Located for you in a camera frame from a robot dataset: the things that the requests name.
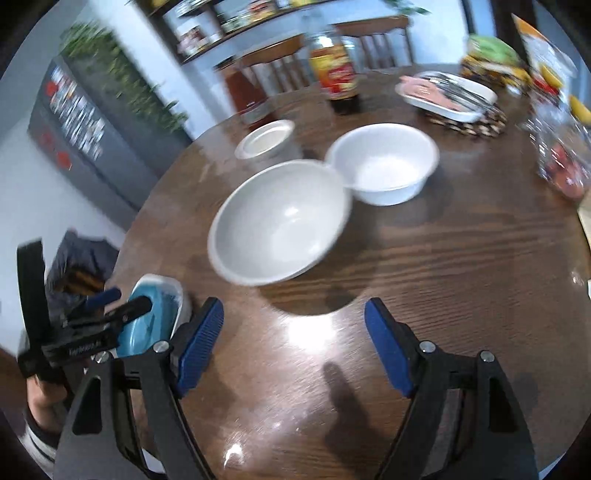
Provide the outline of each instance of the hanging plant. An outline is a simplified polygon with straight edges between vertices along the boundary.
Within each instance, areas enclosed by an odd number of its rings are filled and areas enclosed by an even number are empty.
[[[105,90],[127,103],[133,113],[166,130],[183,126],[187,114],[171,111],[177,102],[163,105],[155,93],[157,87],[144,80],[111,31],[92,23],[77,23],[63,33],[62,39],[62,54],[90,60],[89,73],[96,69],[106,73],[115,88],[111,92],[105,86]]]
[[[401,15],[428,15],[431,13],[429,10],[425,10],[424,8],[415,7],[413,3],[409,2],[408,0],[384,0],[384,2],[392,8],[398,10],[398,13]]]

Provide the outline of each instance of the chair back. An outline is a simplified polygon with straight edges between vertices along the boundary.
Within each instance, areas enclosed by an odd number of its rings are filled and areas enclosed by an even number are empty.
[[[299,90],[299,88],[310,86],[310,81],[296,57],[296,52],[303,46],[304,36],[296,35],[245,54],[241,58],[241,66],[250,72],[260,87],[262,87],[261,79],[253,67],[265,63],[269,65],[279,92]]]
[[[410,22],[405,15],[397,17],[370,18],[355,22],[336,24],[335,27],[345,37],[358,38],[363,50],[364,65],[369,69],[380,69],[396,66],[394,50],[388,33],[397,28],[402,29],[408,49],[408,58],[414,64],[413,49],[408,38]]]

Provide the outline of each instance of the white bowl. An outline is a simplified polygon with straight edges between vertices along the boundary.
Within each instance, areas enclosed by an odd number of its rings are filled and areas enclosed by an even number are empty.
[[[295,123],[276,120],[245,136],[234,154],[239,160],[256,162],[263,167],[301,158],[300,146],[294,138]]]
[[[431,137],[408,125],[366,125],[333,143],[326,162],[362,202],[396,205],[421,191],[437,168],[439,149]]]
[[[434,75],[436,73],[444,73],[444,72],[421,72],[417,73],[415,77],[425,77],[427,75]],[[459,77],[457,75],[452,75],[450,73],[446,73],[449,78],[454,79],[461,87],[464,87],[466,90],[472,93],[476,93],[481,97],[485,98],[491,105],[494,105],[497,99],[496,93],[493,92],[490,88],[484,86],[481,83],[474,82],[473,80],[468,80],[463,77]],[[423,110],[428,110],[429,112],[436,113],[438,115],[444,116],[446,118],[450,118],[457,122],[464,122],[471,124],[472,122],[476,122],[482,115],[484,115],[484,110],[476,109],[474,111],[468,110],[465,107],[462,107],[462,111],[458,112],[456,110],[450,110],[449,108],[444,108],[439,105],[435,105],[435,103],[427,102],[426,100],[422,100],[417,97],[413,97],[411,95],[405,95],[402,92],[403,83],[399,83],[394,87],[394,90],[397,94],[399,94],[402,99],[409,103],[412,106],[416,106],[422,108]]]
[[[229,282],[261,286],[316,265],[345,227],[351,198],[317,160],[270,167],[240,185],[213,220],[209,261]]]

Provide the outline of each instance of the food package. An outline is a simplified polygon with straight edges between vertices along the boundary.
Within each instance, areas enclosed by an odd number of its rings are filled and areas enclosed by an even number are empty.
[[[527,70],[519,66],[509,66],[500,63],[492,63],[486,60],[479,60],[466,55],[460,61],[460,75],[479,83],[489,83],[500,87],[514,87],[521,93],[528,91],[531,85],[531,78]]]
[[[534,107],[550,102],[569,110],[571,79],[577,73],[573,61],[529,23],[515,15],[513,20],[530,60]]]
[[[248,5],[248,10],[251,14],[251,22],[258,22],[266,17],[275,14],[277,6],[275,2],[268,0],[255,0]]]
[[[470,35],[466,42],[467,54],[477,60],[488,61],[509,67],[521,63],[517,52],[500,38]]]

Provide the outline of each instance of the round wooden table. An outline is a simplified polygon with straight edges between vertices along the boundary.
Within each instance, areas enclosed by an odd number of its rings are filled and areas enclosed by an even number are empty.
[[[233,117],[204,133],[158,183],[127,233],[112,284],[124,297],[145,273],[179,279],[199,302],[223,301],[212,361],[182,401],[219,478],[373,478],[409,401],[389,384],[363,321],[370,297],[450,353],[491,350],[527,419],[538,467],[572,443],[591,411],[589,246],[576,208],[535,174],[515,123],[527,100],[501,93],[497,139],[429,123],[394,92],[415,66],[361,77],[363,113],[335,116],[316,87],[277,96],[306,155],[323,158],[362,125],[399,122],[429,134],[441,163],[402,205],[355,202],[328,256],[263,288],[212,270],[207,233],[222,202],[252,176],[234,157]]]

